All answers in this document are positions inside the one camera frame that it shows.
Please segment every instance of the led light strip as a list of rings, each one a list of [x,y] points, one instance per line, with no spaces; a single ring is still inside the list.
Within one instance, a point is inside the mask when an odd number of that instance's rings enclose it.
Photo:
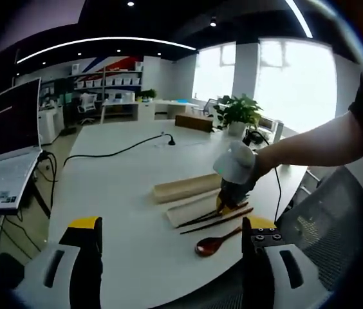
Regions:
[[[293,0],[285,0],[285,1],[290,6],[293,13],[296,15],[296,18],[299,21],[300,25],[302,26],[306,36],[308,38],[312,39],[313,35],[310,32],[309,26],[308,26],[307,22],[304,20],[304,17],[302,15],[302,13],[300,12],[299,8],[297,7],[297,5],[295,4],[295,2]]]
[[[71,41],[71,42],[67,42],[67,43],[63,43],[63,44],[59,44],[59,45],[55,45],[49,48],[46,48],[45,50],[41,50],[38,51],[36,53],[32,53],[31,55],[22,58],[20,60],[17,61],[17,64],[30,59],[34,56],[40,55],[41,53],[45,53],[48,52],[49,50],[54,50],[56,48],[59,47],[63,47],[63,46],[68,46],[68,45],[73,45],[73,44],[78,44],[78,43],[84,43],[84,42],[93,42],[93,41],[104,41],[104,40],[132,40],[132,41],[146,41],[146,42],[155,42],[155,43],[162,43],[162,44],[168,44],[168,45],[173,45],[173,46],[177,46],[177,47],[182,47],[182,48],[186,48],[188,50],[196,50],[193,47],[187,46],[187,45],[182,45],[182,44],[178,44],[178,43],[173,43],[173,42],[169,42],[169,41],[162,41],[162,40],[156,40],[156,39],[146,39],[144,37],[94,37],[91,39],[83,39],[83,40],[77,40],[77,41]]]

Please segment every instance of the wooden spoon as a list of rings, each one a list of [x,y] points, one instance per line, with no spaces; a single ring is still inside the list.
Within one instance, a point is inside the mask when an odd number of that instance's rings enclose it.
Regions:
[[[209,237],[202,239],[196,244],[196,246],[194,247],[194,251],[196,251],[199,256],[204,258],[207,256],[212,256],[217,252],[217,250],[219,250],[221,244],[224,243],[225,240],[240,232],[241,227],[238,227],[237,229],[233,230],[227,235],[224,235],[223,237]]]

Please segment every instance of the laptop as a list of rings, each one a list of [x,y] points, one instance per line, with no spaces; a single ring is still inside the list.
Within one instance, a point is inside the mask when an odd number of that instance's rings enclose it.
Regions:
[[[17,211],[42,152],[40,81],[35,79],[0,93],[0,213]]]

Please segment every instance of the laptop screen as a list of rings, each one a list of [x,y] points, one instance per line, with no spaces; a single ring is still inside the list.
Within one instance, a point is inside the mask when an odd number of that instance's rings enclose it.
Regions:
[[[39,87],[36,79],[0,94],[0,155],[39,145]]]

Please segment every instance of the bright window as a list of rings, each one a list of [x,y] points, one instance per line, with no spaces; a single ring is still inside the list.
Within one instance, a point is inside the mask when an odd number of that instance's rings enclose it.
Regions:
[[[262,39],[254,99],[263,115],[302,133],[335,118],[337,79],[330,47]]]
[[[192,97],[208,101],[232,95],[236,43],[201,50],[196,61]]]

